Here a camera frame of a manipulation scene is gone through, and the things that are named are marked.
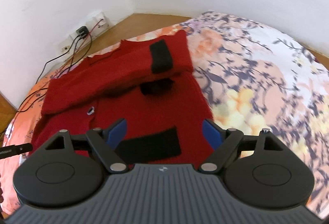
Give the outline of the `person right hand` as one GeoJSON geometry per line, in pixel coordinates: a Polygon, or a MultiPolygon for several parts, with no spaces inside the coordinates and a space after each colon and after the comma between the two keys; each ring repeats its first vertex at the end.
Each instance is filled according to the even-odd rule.
{"type": "Polygon", "coordinates": [[[4,201],[4,198],[3,198],[3,189],[2,189],[2,186],[1,186],[1,183],[0,183],[0,204],[3,203],[4,201]]]}

